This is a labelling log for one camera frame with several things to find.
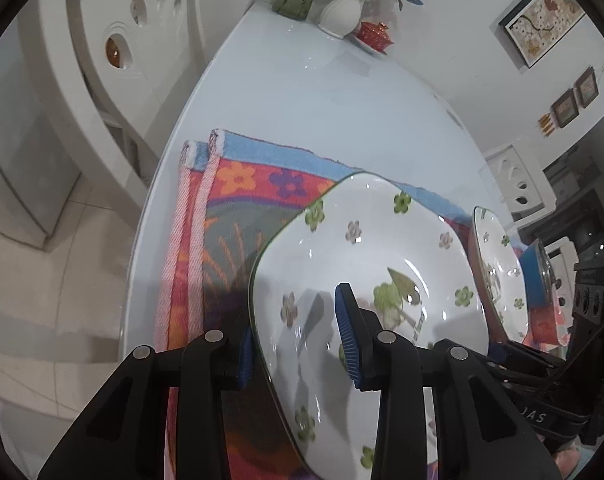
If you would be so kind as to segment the floral orange towel mat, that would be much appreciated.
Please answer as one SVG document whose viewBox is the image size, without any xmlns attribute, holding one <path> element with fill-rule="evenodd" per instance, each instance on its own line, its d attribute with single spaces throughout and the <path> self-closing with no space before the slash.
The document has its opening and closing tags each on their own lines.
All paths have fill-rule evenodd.
<svg viewBox="0 0 604 480">
<path fill-rule="evenodd" d="M 360 172 L 366 171 L 221 129 L 205 142 L 183 146 L 154 345 L 173 350 L 208 330 L 250 328 L 255 374 L 223 402 L 233 478 L 321 479 L 303 465 L 271 391 L 251 321 L 251 276 L 263 249 L 289 221 Z M 391 183 L 453 227 L 471 266 L 471 216 L 424 188 Z"/>
</svg>

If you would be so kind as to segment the framed heart tree picture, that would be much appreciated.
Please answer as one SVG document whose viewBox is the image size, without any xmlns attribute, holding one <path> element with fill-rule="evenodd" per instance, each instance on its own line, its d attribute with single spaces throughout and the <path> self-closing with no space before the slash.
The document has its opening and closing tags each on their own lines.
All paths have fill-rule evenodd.
<svg viewBox="0 0 604 480">
<path fill-rule="evenodd" d="M 521 0 L 499 26 L 532 68 L 585 14 L 577 0 Z"/>
</svg>

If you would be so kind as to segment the red lidded teacup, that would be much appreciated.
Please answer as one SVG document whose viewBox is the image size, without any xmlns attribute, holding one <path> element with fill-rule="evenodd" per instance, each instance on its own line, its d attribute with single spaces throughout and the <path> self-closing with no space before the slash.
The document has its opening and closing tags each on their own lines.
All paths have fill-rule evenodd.
<svg viewBox="0 0 604 480">
<path fill-rule="evenodd" d="M 360 44 L 380 54 L 387 53 L 387 49 L 393 44 L 389 28 L 384 23 L 361 22 L 355 38 Z"/>
</svg>

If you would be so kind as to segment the blue steel-lined bowl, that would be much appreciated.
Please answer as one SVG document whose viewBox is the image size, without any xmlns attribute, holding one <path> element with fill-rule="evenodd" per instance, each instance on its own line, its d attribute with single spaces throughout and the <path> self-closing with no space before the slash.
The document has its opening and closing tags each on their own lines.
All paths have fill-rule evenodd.
<svg viewBox="0 0 604 480">
<path fill-rule="evenodd" d="M 551 306 L 554 274 L 542 241 L 534 240 L 518 257 L 518 262 L 524 276 L 527 309 Z"/>
</svg>

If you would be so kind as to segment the white flower vase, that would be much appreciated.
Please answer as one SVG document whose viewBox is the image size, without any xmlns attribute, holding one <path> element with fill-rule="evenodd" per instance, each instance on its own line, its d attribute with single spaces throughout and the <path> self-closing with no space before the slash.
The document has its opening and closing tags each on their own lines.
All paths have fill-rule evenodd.
<svg viewBox="0 0 604 480">
<path fill-rule="evenodd" d="M 362 7 L 360 0 L 333 0 L 321 12 L 318 28 L 334 38 L 343 39 L 358 25 Z"/>
</svg>

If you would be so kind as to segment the white chair right side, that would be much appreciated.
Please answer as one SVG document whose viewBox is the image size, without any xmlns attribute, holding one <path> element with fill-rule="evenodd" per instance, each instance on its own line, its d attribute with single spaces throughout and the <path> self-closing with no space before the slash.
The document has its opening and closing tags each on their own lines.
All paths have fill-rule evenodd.
<svg viewBox="0 0 604 480">
<path fill-rule="evenodd" d="M 530 140 L 515 140 L 483 156 L 510 211 L 511 226 L 521 230 L 554 213 L 556 193 Z"/>
</svg>

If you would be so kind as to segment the white chair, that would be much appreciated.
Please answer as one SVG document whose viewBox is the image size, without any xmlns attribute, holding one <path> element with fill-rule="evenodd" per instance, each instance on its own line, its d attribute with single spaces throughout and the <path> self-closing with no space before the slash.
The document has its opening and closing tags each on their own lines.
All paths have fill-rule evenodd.
<svg viewBox="0 0 604 480">
<path fill-rule="evenodd" d="M 515 140 L 483 156 L 510 211 L 511 226 L 521 230 L 554 213 L 556 193 L 530 140 Z"/>
<path fill-rule="evenodd" d="M 162 156 L 203 70 L 199 0 L 29 0 L 18 29 L 52 130 L 134 226 L 148 186 L 107 125 Z"/>
</svg>

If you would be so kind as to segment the white chair near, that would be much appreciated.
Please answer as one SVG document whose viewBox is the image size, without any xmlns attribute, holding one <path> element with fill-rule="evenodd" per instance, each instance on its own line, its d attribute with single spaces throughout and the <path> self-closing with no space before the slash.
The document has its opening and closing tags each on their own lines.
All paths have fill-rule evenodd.
<svg viewBox="0 0 604 480">
<path fill-rule="evenodd" d="M 107 125 L 162 156 L 203 70 L 199 0 L 29 0 L 18 29 L 52 130 L 134 226 L 148 186 Z"/>
</svg>

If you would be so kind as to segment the square forest plate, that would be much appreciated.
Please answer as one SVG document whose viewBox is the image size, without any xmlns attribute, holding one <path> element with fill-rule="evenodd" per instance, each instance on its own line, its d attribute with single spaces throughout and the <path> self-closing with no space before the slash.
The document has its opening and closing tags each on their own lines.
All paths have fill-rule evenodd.
<svg viewBox="0 0 604 480">
<path fill-rule="evenodd" d="M 251 321 L 281 418 L 322 479 L 366 479 L 379 396 L 349 378 L 334 292 L 351 286 L 381 325 L 430 348 L 488 349 L 460 237 L 421 200 L 375 174 L 346 177 L 287 223 L 257 258 Z"/>
<path fill-rule="evenodd" d="M 523 342 L 528 314 L 521 264 L 497 216 L 481 206 L 472 214 L 469 258 L 489 340 Z"/>
</svg>

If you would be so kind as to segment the small framed picture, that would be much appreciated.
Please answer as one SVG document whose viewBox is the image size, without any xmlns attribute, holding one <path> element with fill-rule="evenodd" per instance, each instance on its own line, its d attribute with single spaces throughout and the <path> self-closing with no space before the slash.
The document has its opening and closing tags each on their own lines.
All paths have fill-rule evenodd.
<svg viewBox="0 0 604 480">
<path fill-rule="evenodd" d="M 599 95 L 597 76 L 594 68 L 589 66 L 575 82 L 579 103 L 583 108 L 588 107 Z"/>
<path fill-rule="evenodd" d="M 559 128 L 566 127 L 579 115 L 579 108 L 572 88 L 567 89 L 559 99 L 551 105 L 552 113 Z"/>
</svg>

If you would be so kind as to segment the pink steel-lined bowl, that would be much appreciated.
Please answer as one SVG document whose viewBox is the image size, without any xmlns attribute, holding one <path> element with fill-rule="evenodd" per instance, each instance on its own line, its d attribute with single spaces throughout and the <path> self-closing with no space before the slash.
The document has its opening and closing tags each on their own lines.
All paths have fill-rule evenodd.
<svg viewBox="0 0 604 480">
<path fill-rule="evenodd" d="M 559 306 L 528 310 L 528 331 L 524 338 L 526 346 L 548 350 L 566 347 L 569 341 L 570 333 Z"/>
</svg>

